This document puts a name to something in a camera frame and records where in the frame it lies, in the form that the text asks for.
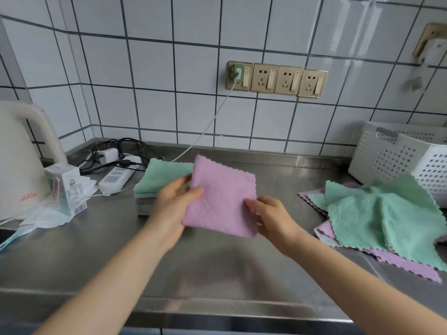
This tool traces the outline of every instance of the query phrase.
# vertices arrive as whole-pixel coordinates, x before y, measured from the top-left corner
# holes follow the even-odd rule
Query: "power strip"
[[[141,157],[139,156],[126,156],[124,160],[130,160],[135,163],[141,163]],[[129,169],[124,169],[120,167],[114,167],[100,182],[99,190],[104,196],[110,196],[120,192],[122,187],[126,184],[127,180],[135,172],[135,169],[139,167],[138,164],[132,164]]]

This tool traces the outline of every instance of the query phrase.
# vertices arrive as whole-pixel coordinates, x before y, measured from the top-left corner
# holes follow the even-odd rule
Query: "stainless steel countertop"
[[[165,151],[168,160],[172,159],[169,151]],[[324,218],[297,192],[321,188],[326,180],[354,180],[346,171],[337,170],[334,163],[318,158],[300,160],[274,154],[195,149],[181,161],[193,161],[198,152],[255,174],[258,195],[280,199],[309,232]],[[274,165],[275,160],[290,165]],[[292,165],[322,165],[329,169]],[[138,182],[141,176],[142,172],[135,172],[130,183]],[[129,190],[111,197],[93,197],[87,210],[70,223],[36,230],[13,242],[0,252],[0,321],[44,320],[91,279],[144,221],[136,215],[133,191]],[[339,251],[447,316],[445,284],[380,264],[354,250]],[[447,281],[445,273],[441,277]],[[262,236],[243,239],[189,228],[161,260],[127,324],[305,334],[358,332],[310,276]]]

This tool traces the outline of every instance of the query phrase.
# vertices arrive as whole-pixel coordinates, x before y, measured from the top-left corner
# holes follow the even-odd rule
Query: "box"
[[[58,211],[73,217],[87,209],[87,197],[78,167],[67,163],[56,163],[45,168],[45,174]]]

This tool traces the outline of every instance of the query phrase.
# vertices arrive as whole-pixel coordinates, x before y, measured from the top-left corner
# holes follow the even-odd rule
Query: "perforated basket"
[[[447,208],[447,128],[366,122],[349,174],[362,184],[412,174]]]

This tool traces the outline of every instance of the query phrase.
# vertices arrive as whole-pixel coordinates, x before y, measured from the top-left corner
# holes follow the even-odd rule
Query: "gold outlet panel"
[[[327,75],[328,73],[325,70],[305,69],[301,85],[299,86],[298,96],[313,98],[321,97]]]
[[[297,95],[304,68],[279,66],[275,93]]]
[[[241,84],[235,84],[233,89],[248,91],[248,90],[250,90],[250,85],[251,85],[251,81],[252,81],[253,63],[239,62],[239,61],[228,61],[228,64],[227,64],[227,89],[231,89],[233,87],[234,80],[231,76],[231,74],[232,74],[231,69],[236,63],[243,65],[244,79]]]
[[[421,56],[427,41],[431,39],[447,39],[447,24],[431,22],[425,26],[416,48],[413,50],[415,58]]]
[[[251,91],[273,93],[275,91],[276,78],[278,77],[278,66],[255,63],[253,66],[253,77]]]

